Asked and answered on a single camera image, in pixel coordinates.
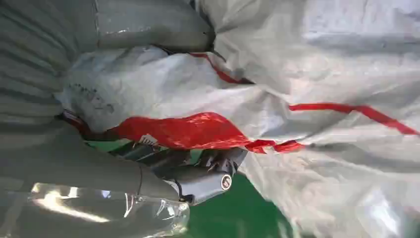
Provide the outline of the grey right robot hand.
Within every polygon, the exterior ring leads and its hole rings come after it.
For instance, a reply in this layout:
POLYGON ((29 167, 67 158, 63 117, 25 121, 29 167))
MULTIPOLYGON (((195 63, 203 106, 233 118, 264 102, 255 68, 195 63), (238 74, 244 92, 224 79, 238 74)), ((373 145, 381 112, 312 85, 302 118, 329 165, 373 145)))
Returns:
POLYGON ((0 3, 0 235, 3 238, 155 238, 182 233, 189 206, 229 189, 246 156, 187 150, 134 161, 83 140, 54 97, 82 53, 107 46, 97 0, 0 3))

